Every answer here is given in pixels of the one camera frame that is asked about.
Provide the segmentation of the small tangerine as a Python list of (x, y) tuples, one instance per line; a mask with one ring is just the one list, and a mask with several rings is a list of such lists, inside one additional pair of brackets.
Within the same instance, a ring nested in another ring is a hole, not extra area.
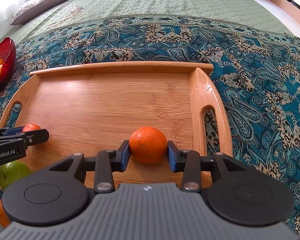
[(37, 124), (26, 124), (23, 127), (22, 132), (36, 131), (39, 129), (41, 129), (41, 127)]

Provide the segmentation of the large green apple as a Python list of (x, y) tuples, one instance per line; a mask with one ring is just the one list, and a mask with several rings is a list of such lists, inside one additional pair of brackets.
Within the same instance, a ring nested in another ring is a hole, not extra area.
[(13, 161), (0, 166), (0, 187), (2, 191), (13, 182), (30, 175), (32, 171), (21, 161)]

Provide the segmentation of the large brownish orange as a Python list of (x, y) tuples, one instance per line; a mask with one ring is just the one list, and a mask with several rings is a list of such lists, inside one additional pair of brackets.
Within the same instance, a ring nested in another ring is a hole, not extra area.
[(10, 220), (9, 218), (7, 217), (5, 211), (4, 211), (4, 208), (3, 208), (3, 205), (2, 205), (2, 202), (0, 200), (0, 224), (6, 228), (7, 226), (10, 225)]

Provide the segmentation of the red glass fruit bowl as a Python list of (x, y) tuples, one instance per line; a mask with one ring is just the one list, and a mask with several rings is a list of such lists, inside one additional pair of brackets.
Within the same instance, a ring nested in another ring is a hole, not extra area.
[(5, 37), (3, 41), (0, 42), (0, 58), (3, 60), (2, 70), (0, 73), (1, 92), (13, 74), (16, 59), (15, 43), (9, 36)]

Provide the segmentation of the teal paisley patterned cloth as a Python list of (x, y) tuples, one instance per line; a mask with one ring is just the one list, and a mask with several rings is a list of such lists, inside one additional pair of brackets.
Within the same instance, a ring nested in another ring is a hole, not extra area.
[(119, 61), (210, 63), (234, 157), (294, 193), (287, 225), (300, 234), (300, 38), (226, 20), (125, 15), (74, 23), (16, 41), (0, 118), (35, 70)]

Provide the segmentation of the floral grey pillow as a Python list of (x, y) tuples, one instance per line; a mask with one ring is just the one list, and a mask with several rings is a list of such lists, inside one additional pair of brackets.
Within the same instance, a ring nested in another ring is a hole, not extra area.
[(21, 25), (67, 0), (29, 0), (13, 14), (10, 25)]

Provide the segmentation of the green quilted mattress cover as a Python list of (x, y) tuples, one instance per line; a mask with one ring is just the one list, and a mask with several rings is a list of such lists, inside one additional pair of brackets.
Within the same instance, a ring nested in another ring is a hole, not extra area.
[(248, 25), (265, 31), (289, 30), (255, 0), (67, 0), (27, 23), (10, 25), (13, 14), (29, 0), (0, 0), (0, 40), (16, 43), (67, 25), (105, 17), (166, 14), (207, 17)]

